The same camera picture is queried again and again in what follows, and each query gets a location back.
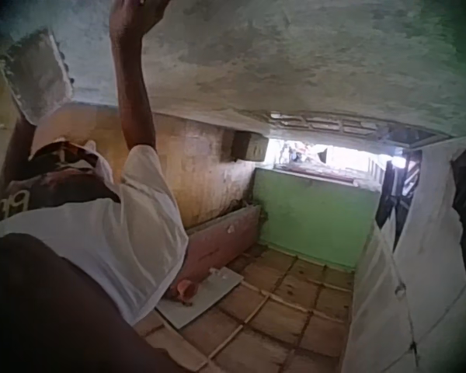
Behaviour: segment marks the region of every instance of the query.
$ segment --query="green wall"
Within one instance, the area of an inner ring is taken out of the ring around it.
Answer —
[[[267,213],[261,240],[302,256],[355,268],[380,194],[257,169],[254,199]]]

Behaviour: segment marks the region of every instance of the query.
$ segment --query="man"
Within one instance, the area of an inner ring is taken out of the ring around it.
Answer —
[[[120,185],[65,141],[31,160],[20,116],[0,179],[0,354],[42,370],[182,371],[130,326],[163,296],[188,238],[155,152],[142,38],[169,0],[116,0],[110,39],[123,135]]]

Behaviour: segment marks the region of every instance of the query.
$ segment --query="concrete ceiling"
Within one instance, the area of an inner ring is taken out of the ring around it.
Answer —
[[[290,130],[260,114],[341,113],[463,136],[466,9],[451,3],[175,0],[144,41],[151,102],[160,113],[272,136]],[[0,34],[18,40],[49,26],[75,99],[116,105],[110,6],[17,1],[0,15]]]

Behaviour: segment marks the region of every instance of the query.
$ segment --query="white wall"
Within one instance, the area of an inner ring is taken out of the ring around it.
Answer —
[[[451,373],[466,362],[466,273],[450,168],[465,145],[423,151],[419,185],[394,253],[393,217],[382,230],[372,229],[356,271],[344,373]]]

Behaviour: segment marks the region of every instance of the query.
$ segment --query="electrical box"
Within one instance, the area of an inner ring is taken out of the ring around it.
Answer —
[[[231,146],[231,156],[243,161],[264,162],[269,142],[270,140],[261,134],[236,131]]]

